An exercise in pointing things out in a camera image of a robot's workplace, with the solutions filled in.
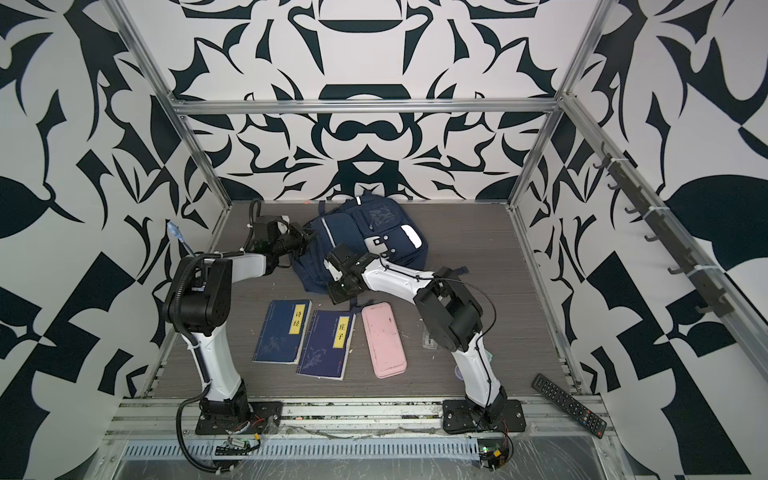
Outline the navy blue student backpack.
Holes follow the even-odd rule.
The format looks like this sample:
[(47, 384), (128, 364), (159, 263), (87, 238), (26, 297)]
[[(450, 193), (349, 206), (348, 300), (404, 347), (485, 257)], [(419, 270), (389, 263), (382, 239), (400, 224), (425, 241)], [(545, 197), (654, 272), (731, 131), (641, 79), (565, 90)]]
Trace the navy blue student backpack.
[(428, 242), (407, 212), (394, 200), (364, 194), (319, 215), (304, 228), (313, 234), (304, 254), (292, 261), (305, 291), (325, 294), (332, 281), (324, 265), (333, 248), (344, 244), (356, 254), (373, 253), (397, 265), (425, 268)]

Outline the dark blue book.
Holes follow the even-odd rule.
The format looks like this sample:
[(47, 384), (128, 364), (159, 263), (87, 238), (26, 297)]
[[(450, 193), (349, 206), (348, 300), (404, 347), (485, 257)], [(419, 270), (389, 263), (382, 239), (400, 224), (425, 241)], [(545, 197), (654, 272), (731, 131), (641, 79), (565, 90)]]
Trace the dark blue book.
[(272, 300), (267, 309), (254, 363), (297, 364), (303, 347), (312, 301)]
[(309, 325), (296, 373), (342, 381), (355, 318), (352, 311), (316, 311)]

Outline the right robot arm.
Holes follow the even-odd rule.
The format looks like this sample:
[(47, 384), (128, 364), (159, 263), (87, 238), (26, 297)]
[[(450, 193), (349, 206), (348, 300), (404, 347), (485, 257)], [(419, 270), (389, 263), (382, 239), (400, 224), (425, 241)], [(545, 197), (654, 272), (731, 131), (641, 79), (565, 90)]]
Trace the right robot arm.
[(329, 296), (338, 304), (365, 292), (382, 292), (413, 304), (430, 337), (451, 352), (461, 372), (469, 411), (477, 424), (498, 421), (507, 401), (484, 345), (480, 302), (449, 268), (420, 271), (374, 253), (355, 253), (341, 244), (324, 266), (331, 275)]

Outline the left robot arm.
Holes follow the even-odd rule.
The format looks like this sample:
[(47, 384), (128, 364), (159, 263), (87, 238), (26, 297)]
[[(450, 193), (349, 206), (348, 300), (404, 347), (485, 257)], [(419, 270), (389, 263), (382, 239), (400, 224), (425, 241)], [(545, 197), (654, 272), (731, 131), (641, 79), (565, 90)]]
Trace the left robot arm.
[(160, 309), (160, 317), (180, 334), (201, 381), (195, 398), (206, 416), (239, 422), (251, 415), (245, 381), (237, 372), (226, 333), (232, 285), (272, 274), (280, 260), (303, 255), (315, 233), (287, 216), (261, 214), (249, 205), (247, 236), (235, 251), (191, 253), (181, 259)]

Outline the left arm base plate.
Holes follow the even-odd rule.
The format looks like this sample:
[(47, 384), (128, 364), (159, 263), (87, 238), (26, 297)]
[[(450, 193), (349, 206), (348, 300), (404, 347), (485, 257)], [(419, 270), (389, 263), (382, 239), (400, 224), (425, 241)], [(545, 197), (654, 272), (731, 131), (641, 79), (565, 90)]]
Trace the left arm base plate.
[(203, 399), (196, 435), (263, 434), (280, 425), (283, 403), (260, 401), (244, 404)]

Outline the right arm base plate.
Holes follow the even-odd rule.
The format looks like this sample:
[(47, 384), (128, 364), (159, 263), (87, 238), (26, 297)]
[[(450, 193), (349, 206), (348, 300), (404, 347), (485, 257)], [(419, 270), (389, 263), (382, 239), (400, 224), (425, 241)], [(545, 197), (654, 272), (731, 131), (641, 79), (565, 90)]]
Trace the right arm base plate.
[(506, 400), (496, 416), (467, 399), (442, 402), (442, 429), (449, 435), (480, 432), (522, 433), (527, 423), (518, 400)]

